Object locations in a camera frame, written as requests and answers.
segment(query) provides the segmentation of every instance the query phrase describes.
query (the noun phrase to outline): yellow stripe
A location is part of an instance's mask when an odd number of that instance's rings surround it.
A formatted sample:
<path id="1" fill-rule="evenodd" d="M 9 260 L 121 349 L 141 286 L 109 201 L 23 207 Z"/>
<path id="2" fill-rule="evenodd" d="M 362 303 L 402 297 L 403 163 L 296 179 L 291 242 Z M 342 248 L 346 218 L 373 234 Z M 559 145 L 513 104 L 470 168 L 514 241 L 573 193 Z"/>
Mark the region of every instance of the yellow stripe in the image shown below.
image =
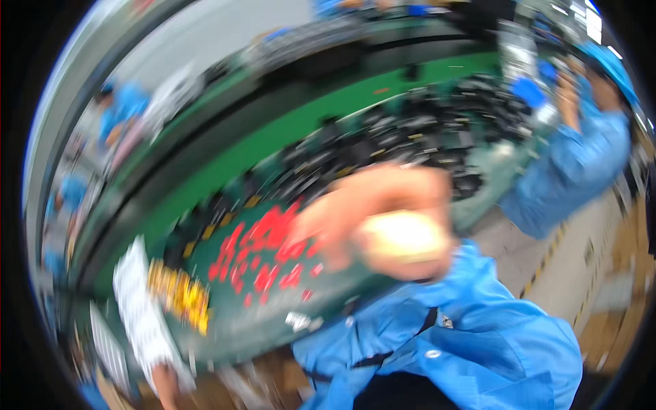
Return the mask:
<path id="1" fill-rule="evenodd" d="M 244 205 L 245 208 L 253 208 L 257 203 L 262 199 L 259 195 L 253 195 L 248 202 L 246 202 L 246 205 Z"/>
<path id="2" fill-rule="evenodd" d="M 216 225 L 209 225 L 205 231 L 203 232 L 203 241 L 207 241 L 210 236 L 212 236 L 212 233 L 214 232 L 214 229 L 216 228 Z"/>
<path id="3" fill-rule="evenodd" d="M 185 246 L 184 248 L 184 253 L 182 254 L 182 257 L 187 259 L 189 256 L 191 256 L 195 246 L 196 246 L 196 241 L 189 242 L 187 246 Z"/>
<path id="4" fill-rule="evenodd" d="M 223 226 L 229 224 L 231 220 L 232 220 L 232 212 L 229 212 L 229 213 L 226 214 L 226 216 L 223 217 L 223 219 L 221 220 L 221 223 L 219 224 L 219 226 L 223 227 Z"/>

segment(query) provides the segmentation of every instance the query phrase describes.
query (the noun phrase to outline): white label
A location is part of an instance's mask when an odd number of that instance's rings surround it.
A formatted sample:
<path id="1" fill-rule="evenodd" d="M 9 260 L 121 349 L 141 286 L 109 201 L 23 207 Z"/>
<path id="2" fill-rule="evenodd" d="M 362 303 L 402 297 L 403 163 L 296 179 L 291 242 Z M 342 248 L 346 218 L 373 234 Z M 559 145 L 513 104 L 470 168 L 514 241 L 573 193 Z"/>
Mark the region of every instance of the white label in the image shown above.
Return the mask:
<path id="1" fill-rule="evenodd" d="M 294 333 L 307 329 L 311 322 L 310 316 L 298 312 L 289 312 L 285 319 L 285 323 L 292 327 Z"/>

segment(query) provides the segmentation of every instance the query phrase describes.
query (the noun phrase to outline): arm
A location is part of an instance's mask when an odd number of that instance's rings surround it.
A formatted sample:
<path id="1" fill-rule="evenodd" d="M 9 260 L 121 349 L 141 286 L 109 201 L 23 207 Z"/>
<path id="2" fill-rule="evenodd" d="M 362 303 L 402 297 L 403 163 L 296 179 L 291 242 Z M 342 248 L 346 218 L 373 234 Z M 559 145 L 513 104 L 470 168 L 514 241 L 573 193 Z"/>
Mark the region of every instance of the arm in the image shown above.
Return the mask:
<path id="1" fill-rule="evenodd" d="M 125 124 L 120 123 L 116 125 L 112 130 L 110 131 L 110 134 L 107 136 L 107 139 L 105 140 L 105 147 L 111 148 L 121 137 L 121 134 L 123 132 Z"/>

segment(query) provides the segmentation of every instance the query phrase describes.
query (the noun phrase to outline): black component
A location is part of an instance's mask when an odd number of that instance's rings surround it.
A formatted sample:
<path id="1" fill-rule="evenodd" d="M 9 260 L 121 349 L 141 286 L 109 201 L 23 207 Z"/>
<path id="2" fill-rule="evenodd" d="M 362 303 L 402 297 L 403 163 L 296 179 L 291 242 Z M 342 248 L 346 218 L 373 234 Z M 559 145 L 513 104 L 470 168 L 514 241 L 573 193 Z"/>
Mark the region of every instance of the black component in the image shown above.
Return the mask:
<path id="1" fill-rule="evenodd" d="M 348 164 L 358 167 L 373 163 L 374 153 L 379 151 L 370 140 L 361 140 L 350 147 L 341 149 L 339 157 Z"/>
<path id="2" fill-rule="evenodd" d="M 387 113 L 385 112 L 385 109 L 382 107 L 382 105 L 378 104 L 373 106 L 372 108 L 369 108 L 364 114 L 362 114 L 362 126 L 367 128 L 373 127 L 376 125 L 376 123 L 383 119 L 383 117 L 386 116 Z"/>
<path id="3" fill-rule="evenodd" d="M 280 199 L 282 201 L 288 201 L 296 196 L 298 191 L 307 181 L 311 179 L 313 181 L 317 181 L 319 177 L 320 177 L 319 169 L 316 169 L 312 173 L 302 173 L 298 177 L 292 178 L 287 183 L 281 185 L 280 188 L 276 190 L 276 192 L 273 194 L 272 197 L 275 199 Z"/>
<path id="4" fill-rule="evenodd" d="M 262 189 L 262 182 L 259 181 L 257 175 L 251 170 L 246 171 L 242 178 L 244 186 L 244 207 L 252 208 L 261 199 L 260 190 Z"/>
<path id="5" fill-rule="evenodd" d="M 375 139 L 376 145 L 379 149 L 388 150 L 402 142 L 405 142 L 406 137 L 400 131 L 395 131 L 391 134 L 386 134 Z"/>
<path id="6" fill-rule="evenodd" d="M 200 236 L 202 240 L 208 240 L 212 236 L 216 227 L 221 224 L 223 218 L 230 212 L 233 206 L 234 201 L 220 192 L 215 193 L 210 198 L 205 214 L 203 215 L 203 233 Z"/>
<path id="7" fill-rule="evenodd" d="M 294 144 L 284 147 L 280 153 L 280 158 L 285 168 L 291 168 L 295 163 L 302 161 L 307 155 L 304 147 L 299 147 L 303 140 L 295 142 Z"/>
<path id="8" fill-rule="evenodd" d="M 328 117 L 321 121 L 321 129 L 316 136 L 321 146 L 332 143 L 344 134 L 337 123 L 338 119 L 339 117 Z"/>
<path id="9" fill-rule="evenodd" d="M 403 78 L 406 81 L 416 81 L 419 78 L 419 65 L 417 63 L 406 64 Z"/>
<path id="10" fill-rule="evenodd" d="M 304 163 L 301 163 L 294 173 L 307 173 L 313 171 L 322 165 L 334 160 L 337 157 L 337 150 L 334 148 L 320 151 L 318 154 L 308 158 Z"/>
<path id="11" fill-rule="evenodd" d="M 224 58 L 220 62 L 214 64 L 205 72 L 203 73 L 203 78 L 205 80 L 205 85 L 210 85 L 211 83 L 214 83 L 215 81 L 218 81 L 219 79 L 223 78 L 226 74 L 228 74 L 229 70 L 229 61 L 230 57 Z"/>
<path id="12" fill-rule="evenodd" d="M 453 185 L 458 191 L 458 199 L 466 199 L 474 196 L 482 184 L 483 180 L 477 174 L 453 177 Z"/>
<path id="13" fill-rule="evenodd" d="M 488 83 L 490 85 L 494 85 L 499 80 L 494 75 L 486 73 L 475 73 L 470 75 L 469 78 L 475 81 L 483 81 L 484 83 Z"/>
<path id="14" fill-rule="evenodd" d="M 182 238 L 182 228 L 180 225 L 176 225 L 169 235 L 166 246 L 164 246 L 164 254 L 162 257 L 164 265 L 175 270 L 183 269 L 184 259 L 182 258 L 182 254 L 185 246 L 186 242 Z"/>

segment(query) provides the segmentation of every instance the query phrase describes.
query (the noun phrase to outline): worker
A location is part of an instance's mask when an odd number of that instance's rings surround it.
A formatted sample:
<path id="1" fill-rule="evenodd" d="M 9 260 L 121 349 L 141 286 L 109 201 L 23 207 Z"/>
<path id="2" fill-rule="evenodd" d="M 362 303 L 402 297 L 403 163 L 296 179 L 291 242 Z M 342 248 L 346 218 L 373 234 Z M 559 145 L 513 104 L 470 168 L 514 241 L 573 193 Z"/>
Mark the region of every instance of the worker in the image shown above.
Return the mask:
<path id="1" fill-rule="evenodd" d="M 450 191 L 446 172 L 376 165 L 344 178 L 298 216 L 289 243 L 316 237 L 328 268 L 349 265 L 353 239 L 372 270 L 408 282 L 292 345 L 316 388 L 303 409 L 352 408 L 374 382 L 374 396 L 392 394 L 393 384 L 380 386 L 398 372 L 427 378 L 459 408 L 569 409 L 583 371 L 571 327 L 515 299 L 473 241 L 449 234 L 452 246 L 414 264 L 367 251 L 373 240 L 358 226 L 394 209 L 420 211 L 448 232 Z M 385 402 L 360 404 L 380 409 Z"/>
<path id="2" fill-rule="evenodd" d="M 51 194 L 46 205 L 46 219 L 52 220 L 60 209 L 75 214 L 87 193 L 89 183 L 82 177 L 68 174 L 62 179 L 59 189 Z"/>
<path id="3" fill-rule="evenodd" d="M 365 7 L 376 7 L 385 10 L 399 3 L 398 0 L 316 0 L 315 13 L 320 18 L 335 17 L 345 12 L 355 11 Z"/>
<path id="4" fill-rule="evenodd" d="M 525 170 L 499 205 L 525 235 L 544 239 L 561 221 L 601 196 L 628 161 L 630 107 L 638 101 L 621 61 L 590 42 L 581 47 L 584 67 L 561 74 L 561 125 L 546 153 Z"/>
<path id="5" fill-rule="evenodd" d="M 102 112 L 98 134 L 98 146 L 101 150 L 109 149 L 119 142 L 150 103 L 150 97 L 134 81 L 120 87 L 116 87 L 113 81 L 108 81 L 96 93 L 94 100 Z"/>

